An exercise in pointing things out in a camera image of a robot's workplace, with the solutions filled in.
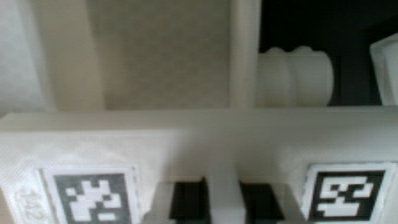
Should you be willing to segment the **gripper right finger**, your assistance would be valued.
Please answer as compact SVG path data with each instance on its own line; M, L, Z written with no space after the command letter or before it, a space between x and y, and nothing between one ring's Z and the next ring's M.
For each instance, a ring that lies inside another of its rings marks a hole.
M240 183L245 224L277 224L284 220L284 214L272 190L266 183Z

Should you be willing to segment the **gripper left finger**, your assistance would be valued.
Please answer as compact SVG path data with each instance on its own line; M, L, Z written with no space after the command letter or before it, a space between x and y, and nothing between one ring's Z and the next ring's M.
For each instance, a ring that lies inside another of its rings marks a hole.
M209 219L209 198L206 179L174 184L169 218L172 220Z

